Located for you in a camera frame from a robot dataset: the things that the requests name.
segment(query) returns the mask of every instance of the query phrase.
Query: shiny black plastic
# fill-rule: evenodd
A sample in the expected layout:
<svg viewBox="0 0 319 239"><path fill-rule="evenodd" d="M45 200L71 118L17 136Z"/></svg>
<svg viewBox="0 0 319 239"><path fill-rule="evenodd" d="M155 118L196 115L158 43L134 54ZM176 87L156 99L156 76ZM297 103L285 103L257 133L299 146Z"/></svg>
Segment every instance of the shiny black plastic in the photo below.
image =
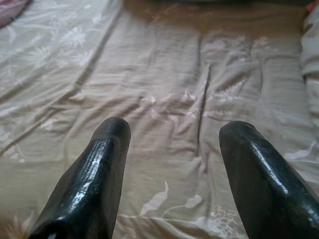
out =
<svg viewBox="0 0 319 239"><path fill-rule="evenodd" d="M29 239L110 239L130 138L123 119L104 121L61 177Z"/></svg>
<svg viewBox="0 0 319 239"><path fill-rule="evenodd" d="M319 239L319 199L250 124L219 134L231 190L250 239Z"/></svg>

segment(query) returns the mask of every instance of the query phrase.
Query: bed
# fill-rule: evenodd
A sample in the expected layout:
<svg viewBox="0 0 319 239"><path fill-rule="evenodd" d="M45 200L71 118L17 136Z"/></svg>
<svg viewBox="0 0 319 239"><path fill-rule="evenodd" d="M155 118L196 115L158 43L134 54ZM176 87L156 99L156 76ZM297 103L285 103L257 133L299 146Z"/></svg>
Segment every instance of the bed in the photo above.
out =
<svg viewBox="0 0 319 239"><path fill-rule="evenodd" d="M115 239L247 239L218 133L253 124L319 194L319 8L34 0L0 29L0 238L27 236L110 116L129 122Z"/></svg>

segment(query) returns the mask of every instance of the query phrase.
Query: beige bedsheet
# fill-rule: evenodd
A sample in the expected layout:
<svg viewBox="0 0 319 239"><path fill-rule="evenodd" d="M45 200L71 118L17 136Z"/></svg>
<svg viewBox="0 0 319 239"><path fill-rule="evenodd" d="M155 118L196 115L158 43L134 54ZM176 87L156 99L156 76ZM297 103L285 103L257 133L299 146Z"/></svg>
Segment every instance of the beige bedsheet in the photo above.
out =
<svg viewBox="0 0 319 239"><path fill-rule="evenodd" d="M132 129L115 239L247 238L218 143L230 120L254 124L319 193L303 14L34 0L0 29L0 238L24 238L110 116Z"/></svg>

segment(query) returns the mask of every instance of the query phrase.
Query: mattress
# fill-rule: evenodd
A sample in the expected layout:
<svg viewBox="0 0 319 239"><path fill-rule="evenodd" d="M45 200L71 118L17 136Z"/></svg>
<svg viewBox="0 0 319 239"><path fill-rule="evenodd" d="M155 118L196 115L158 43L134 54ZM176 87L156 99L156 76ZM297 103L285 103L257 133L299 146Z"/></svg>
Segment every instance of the mattress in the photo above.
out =
<svg viewBox="0 0 319 239"><path fill-rule="evenodd" d="M32 1L0 29L0 238L26 237L110 116L132 130L115 239L248 238L218 142L232 120L319 194L304 17L261 2Z"/></svg>

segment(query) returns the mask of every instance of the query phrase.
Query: bedsheet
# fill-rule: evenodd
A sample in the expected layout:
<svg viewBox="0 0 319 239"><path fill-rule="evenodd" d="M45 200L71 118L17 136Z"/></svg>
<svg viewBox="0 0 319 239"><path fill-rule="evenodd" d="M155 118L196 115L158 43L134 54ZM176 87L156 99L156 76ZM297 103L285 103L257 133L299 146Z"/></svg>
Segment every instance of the bedsheet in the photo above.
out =
<svg viewBox="0 0 319 239"><path fill-rule="evenodd" d="M231 120L319 193L303 19L260 2L33 0L0 29L0 238L25 238L110 116L132 129L115 239L247 238L218 142Z"/></svg>

